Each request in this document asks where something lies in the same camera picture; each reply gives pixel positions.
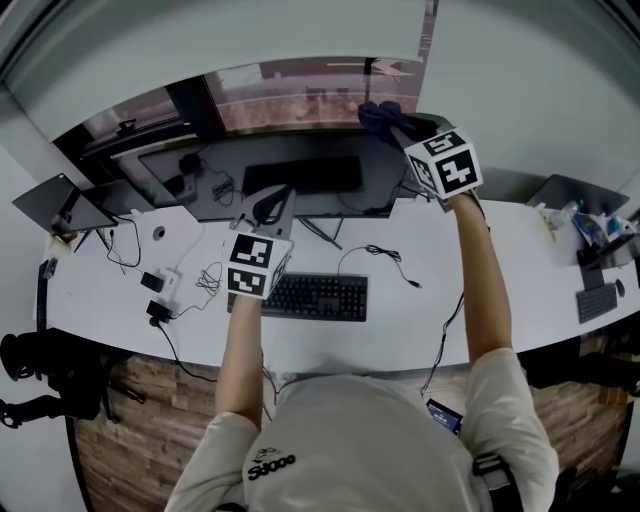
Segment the blue object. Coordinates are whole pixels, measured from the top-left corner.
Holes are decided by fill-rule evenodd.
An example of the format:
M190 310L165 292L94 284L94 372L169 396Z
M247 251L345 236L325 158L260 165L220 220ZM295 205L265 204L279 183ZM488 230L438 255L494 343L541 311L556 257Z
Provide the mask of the blue object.
M418 129L411 123L408 116L402 113L400 105L395 101L383 101L380 105L368 101L358 106L358 119L362 127L380 142L388 144L394 149L402 151L402 147L391 133L395 126L411 140L420 141L428 137L421 137Z
M614 233L620 233L620 222L617 217L611 217L607 222L607 235L613 235Z

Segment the black mouse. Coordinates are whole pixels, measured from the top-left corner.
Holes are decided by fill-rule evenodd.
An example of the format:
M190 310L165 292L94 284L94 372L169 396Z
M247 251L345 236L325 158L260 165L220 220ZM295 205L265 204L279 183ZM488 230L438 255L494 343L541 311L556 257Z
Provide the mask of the black mouse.
M620 281L620 279L616 279L616 290L618 291L618 295L620 295L620 297L624 297L624 285L622 284L622 281Z

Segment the person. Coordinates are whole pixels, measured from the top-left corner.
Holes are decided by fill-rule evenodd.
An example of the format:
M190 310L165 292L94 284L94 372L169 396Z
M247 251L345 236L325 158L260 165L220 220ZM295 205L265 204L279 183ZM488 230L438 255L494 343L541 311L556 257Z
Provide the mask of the person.
M417 392L350 375L285 386L273 421L262 428L261 302L239 296L216 416L167 511L493 510L473 471L474 458L486 453L510 468L522 510L549 509L558 458L512 348L509 301L489 230L473 197L450 202L472 365L460 438L430 417Z

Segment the white t-shirt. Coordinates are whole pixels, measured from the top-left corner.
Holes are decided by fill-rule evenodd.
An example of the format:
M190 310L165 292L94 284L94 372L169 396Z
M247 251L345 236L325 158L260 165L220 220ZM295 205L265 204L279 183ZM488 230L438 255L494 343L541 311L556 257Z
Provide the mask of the white t-shirt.
M473 366L460 438L430 417L419 394L364 377L286 386L262 433L242 416L220 414L166 510L491 510L472 473L473 458L488 452L509 464L526 512L549 509L558 458L510 349Z

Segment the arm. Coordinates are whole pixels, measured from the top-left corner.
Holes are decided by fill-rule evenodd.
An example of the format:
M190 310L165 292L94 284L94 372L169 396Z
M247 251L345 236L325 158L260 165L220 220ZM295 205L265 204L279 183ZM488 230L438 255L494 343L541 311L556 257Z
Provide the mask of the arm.
M262 419L261 307L260 300L236 297L216 386L216 416L171 493L168 512L215 510L242 501L242 466Z
M475 201L451 199L460 235L465 324L472 368L460 439L473 457L500 455L511 468L523 509L548 510L558 457L533 406L511 345L511 312L489 229Z
M511 311L489 229L473 198L450 199L458 221L464 316L471 364L497 348L511 346Z
M258 430L262 423L262 301L236 297L227 346L216 386L216 415L233 412L249 419Z

